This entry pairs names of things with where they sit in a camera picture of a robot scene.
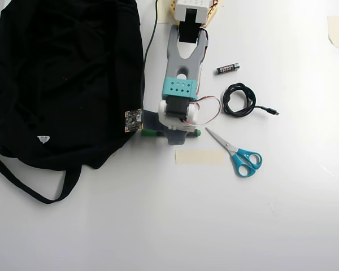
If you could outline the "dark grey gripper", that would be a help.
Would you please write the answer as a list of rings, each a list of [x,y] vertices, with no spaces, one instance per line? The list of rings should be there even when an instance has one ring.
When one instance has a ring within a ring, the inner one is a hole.
[[[171,146],[183,145],[186,138],[197,137],[197,129],[193,132],[182,130],[169,130],[164,126],[158,117],[158,113],[144,110],[143,111],[143,136],[144,137],[166,137],[168,144]]]

